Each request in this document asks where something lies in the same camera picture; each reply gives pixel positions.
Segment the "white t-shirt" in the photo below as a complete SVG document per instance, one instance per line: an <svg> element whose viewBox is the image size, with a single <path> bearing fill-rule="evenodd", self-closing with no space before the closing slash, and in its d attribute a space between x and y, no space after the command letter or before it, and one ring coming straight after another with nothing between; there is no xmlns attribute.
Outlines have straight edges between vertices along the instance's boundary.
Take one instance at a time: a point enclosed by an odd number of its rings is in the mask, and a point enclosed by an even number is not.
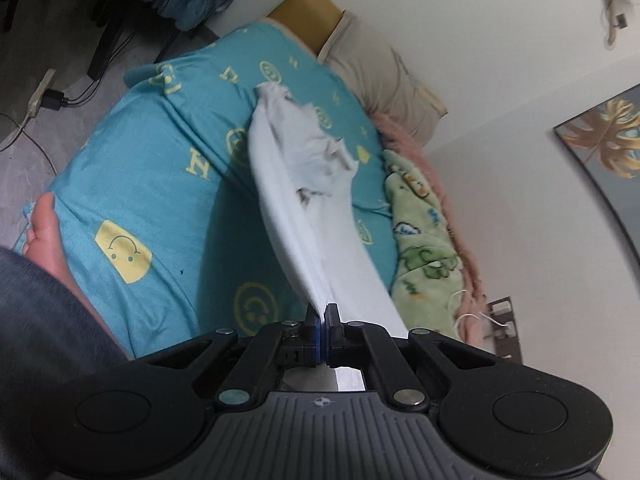
<svg viewBox="0 0 640 480"><path fill-rule="evenodd" d="M344 141L324 133L311 105L265 82L247 133L250 170L271 246L304 304L322 315L336 304L343 321L408 330L363 247L352 213L358 164Z"/></svg>

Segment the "green cartoon fleece blanket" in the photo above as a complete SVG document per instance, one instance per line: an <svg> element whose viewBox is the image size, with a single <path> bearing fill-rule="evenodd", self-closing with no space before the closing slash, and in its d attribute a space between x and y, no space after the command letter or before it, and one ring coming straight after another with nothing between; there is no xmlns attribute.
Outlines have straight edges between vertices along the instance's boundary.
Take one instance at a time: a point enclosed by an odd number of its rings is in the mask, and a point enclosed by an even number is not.
<svg viewBox="0 0 640 480"><path fill-rule="evenodd" d="M458 339L463 264L442 204L422 172L394 151L383 152L385 193L392 212L398 263L390 296L411 330L426 327Z"/></svg>

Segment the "teal patterned bed sheet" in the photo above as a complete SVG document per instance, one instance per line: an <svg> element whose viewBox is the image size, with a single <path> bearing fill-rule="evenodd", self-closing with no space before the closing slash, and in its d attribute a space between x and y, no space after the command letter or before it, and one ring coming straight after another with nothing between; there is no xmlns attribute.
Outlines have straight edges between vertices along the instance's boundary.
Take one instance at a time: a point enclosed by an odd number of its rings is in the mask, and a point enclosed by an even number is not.
<svg viewBox="0 0 640 480"><path fill-rule="evenodd" d="M299 320L258 205L247 133L261 84L280 84L356 167L318 237L357 287L345 321L404 323L378 132L343 81L273 24L235 29L181 58L136 68L127 93L50 184L76 283L134 358L227 326L243 336Z"/></svg>

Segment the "pink fluffy blanket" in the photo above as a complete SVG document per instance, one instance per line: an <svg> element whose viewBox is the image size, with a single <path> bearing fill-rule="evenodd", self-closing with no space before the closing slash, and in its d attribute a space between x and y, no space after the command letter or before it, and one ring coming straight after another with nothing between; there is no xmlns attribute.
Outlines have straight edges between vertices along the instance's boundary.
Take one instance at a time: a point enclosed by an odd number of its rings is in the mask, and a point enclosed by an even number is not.
<svg viewBox="0 0 640 480"><path fill-rule="evenodd" d="M458 340L478 347L483 339L482 321L483 315L487 311L487 297L477 262L452 224L450 203L439 181L437 172L422 155L422 148L419 143L410 136L404 127L398 125L387 115L380 113L372 115L371 122L378 130L383 152L391 150L409 159L427 178L428 183L442 204L442 212L448 221L449 234L463 264L463 299L456 313L457 329L460 335Z"/></svg>

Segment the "person's denim trouser leg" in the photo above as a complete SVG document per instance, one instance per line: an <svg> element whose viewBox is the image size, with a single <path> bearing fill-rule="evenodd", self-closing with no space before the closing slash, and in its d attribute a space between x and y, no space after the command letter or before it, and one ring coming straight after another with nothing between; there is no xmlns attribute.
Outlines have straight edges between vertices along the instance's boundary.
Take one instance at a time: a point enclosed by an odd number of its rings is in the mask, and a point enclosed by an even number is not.
<svg viewBox="0 0 640 480"><path fill-rule="evenodd" d="M3 248L1 477L47 477L32 450L32 413L66 382L126 361L126 354L61 282Z"/></svg>

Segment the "person's bare foot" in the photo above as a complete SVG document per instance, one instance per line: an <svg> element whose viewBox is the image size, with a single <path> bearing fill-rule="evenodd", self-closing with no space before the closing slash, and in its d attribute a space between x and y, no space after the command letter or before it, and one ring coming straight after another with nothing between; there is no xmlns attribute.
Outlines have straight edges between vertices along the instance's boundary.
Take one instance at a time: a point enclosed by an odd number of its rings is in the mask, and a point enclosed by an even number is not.
<svg viewBox="0 0 640 480"><path fill-rule="evenodd" d="M29 220L30 227L27 230L23 255L62 283L84 307L91 309L88 298L70 273L54 202L55 198L51 192L43 193L36 200Z"/></svg>

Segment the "grey pillow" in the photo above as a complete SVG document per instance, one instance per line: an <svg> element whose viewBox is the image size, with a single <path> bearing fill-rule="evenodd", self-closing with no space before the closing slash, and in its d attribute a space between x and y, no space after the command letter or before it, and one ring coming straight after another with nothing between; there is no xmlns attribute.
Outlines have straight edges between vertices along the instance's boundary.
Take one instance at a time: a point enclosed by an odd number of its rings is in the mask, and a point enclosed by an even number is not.
<svg viewBox="0 0 640 480"><path fill-rule="evenodd" d="M419 145L434 136L444 103L408 71L400 54L356 14L346 11L318 54L370 115L387 115Z"/></svg>

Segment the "gold leaf framed picture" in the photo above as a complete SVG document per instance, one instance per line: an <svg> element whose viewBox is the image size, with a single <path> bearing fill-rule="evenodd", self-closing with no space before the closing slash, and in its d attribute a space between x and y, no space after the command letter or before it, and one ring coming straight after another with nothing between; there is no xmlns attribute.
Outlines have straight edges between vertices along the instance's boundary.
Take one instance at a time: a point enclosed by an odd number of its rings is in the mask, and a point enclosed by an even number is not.
<svg viewBox="0 0 640 480"><path fill-rule="evenodd" d="M567 119L553 133L601 197L629 249L639 253L639 87Z"/></svg>

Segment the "white floor power strip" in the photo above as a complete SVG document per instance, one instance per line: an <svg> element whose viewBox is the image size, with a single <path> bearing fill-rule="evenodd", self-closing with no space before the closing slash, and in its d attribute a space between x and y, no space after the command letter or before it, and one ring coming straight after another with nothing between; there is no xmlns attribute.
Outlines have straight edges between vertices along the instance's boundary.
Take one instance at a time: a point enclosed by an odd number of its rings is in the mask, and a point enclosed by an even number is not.
<svg viewBox="0 0 640 480"><path fill-rule="evenodd" d="M40 80L36 90L32 92L32 96L29 98L27 103L27 116L29 118L35 118L37 116L44 92L51 88L55 78L55 73L56 70L54 68L49 68Z"/></svg>

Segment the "wall power socket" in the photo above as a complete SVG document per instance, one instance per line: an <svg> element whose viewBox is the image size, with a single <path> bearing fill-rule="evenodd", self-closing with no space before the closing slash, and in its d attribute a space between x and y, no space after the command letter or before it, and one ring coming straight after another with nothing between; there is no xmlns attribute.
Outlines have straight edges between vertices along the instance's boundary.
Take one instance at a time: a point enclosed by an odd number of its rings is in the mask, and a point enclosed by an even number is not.
<svg viewBox="0 0 640 480"><path fill-rule="evenodd" d="M489 316L492 319L492 340L495 355L516 364L523 363L518 324L510 297L495 300L489 304Z"/></svg>

